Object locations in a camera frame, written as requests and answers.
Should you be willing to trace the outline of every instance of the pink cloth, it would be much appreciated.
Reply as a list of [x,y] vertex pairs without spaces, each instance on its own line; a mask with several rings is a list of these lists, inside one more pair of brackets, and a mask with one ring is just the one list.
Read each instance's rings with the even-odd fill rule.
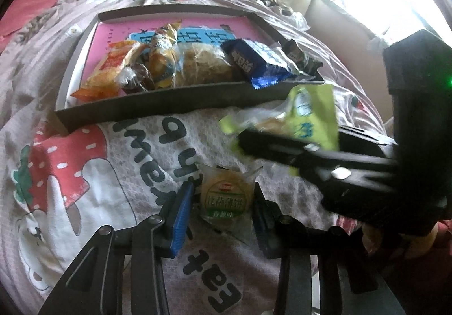
[[15,32],[28,21],[53,7],[58,0],[14,0],[0,19],[0,52],[10,42]]

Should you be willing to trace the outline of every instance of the blue snack package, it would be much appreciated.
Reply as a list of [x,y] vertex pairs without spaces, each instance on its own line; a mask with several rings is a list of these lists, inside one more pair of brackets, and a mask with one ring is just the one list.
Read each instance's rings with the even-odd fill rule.
[[221,47],[255,89],[272,86],[292,75],[291,61],[263,43],[239,38],[225,41]]

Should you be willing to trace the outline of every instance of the blue gripper pad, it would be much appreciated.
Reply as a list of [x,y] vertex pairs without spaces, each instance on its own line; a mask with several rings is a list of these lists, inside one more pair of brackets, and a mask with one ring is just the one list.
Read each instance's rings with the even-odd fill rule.
[[185,181],[177,192],[176,200],[171,209],[171,213],[169,214],[169,217],[171,217],[176,213],[172,227],[172,241],[170,245],[170,252],[173,258],[176,257],[177,253],[184,245],[185,233],[187,232],[188,220],[192,208],[191,202],[193,193],[194,185]]

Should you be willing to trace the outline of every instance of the bed sheet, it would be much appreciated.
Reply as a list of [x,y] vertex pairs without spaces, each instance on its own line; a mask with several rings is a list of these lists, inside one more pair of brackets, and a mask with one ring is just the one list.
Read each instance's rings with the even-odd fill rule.
[[[81,33],[96,13],[126,6],[189,3],[256,12],[286,38],[322,58],[334,84],[340,124],[384,133],[359,83],[320,41],[252,0],[60,0],[28,23],[0,56],[0,280],[24,312],[36,314],[52,286],[94,231],[129,227],[160,210],[181,181],[198,181],[195,162],[242,171],[258,164],[238,157],[218,128],[224,110],[86,126],[65,135],[52,110]],[[267,198],[302,222],[325,229],[337,217],[323,210],[316,187],[262,162]],[[274,305],[279,261],[257,245],[218,235],[192,215],[193,239],[164,262],[171,314],[261,314]],[[190,265],[202,261],[199,272]],[[208,278],[221,278],[212,286]],[[125,287],[124,313],[130,296]]]

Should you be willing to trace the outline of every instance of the snack package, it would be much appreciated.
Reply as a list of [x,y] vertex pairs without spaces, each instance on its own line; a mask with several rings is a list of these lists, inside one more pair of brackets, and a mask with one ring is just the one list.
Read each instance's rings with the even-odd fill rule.
[[115,82],[127,94],[155,89],[151,73],[142,61],[124,67],[116,77]]
[[295,86],[280,106],[250,108],[220,120],[224,133],[236,134],[246,128],[287,135],[338,150],[339,129],[332,84]]
[[111,50],[81,87],[71,94],[72,97],[90,102],[117,96],[120,89],[115,82],[117,75],[125,66],[135,62],[146,45],[135,40],[124,40],[109,44],[109,47]]
[[289,40],[282,49],[287,57],[297,65],[299,71],[313,77],[316,75],[317,69],[323,66],[320,59],[301,50],[293,39]]
[[272,49],[263,43],[246,39],[228,40],[221,47],[243,70],[255,89],[277,84],[298,71],[281,48]]
[[156,30],[152,36],[148,69],[156,89],[173,85],[177,63],[173,47],[177,43],[177,31],[180,25],[181,22],[168,23]]
[[214,228],[248,243],[253,233],[251,205],[255,181],[261,168],[243,174],[200,164],[201,217]]
[[174,87],[243,80],[241,73],[227,61],[227,55],[219,46],[180,43],[177,57],[179,66],[173,79]]

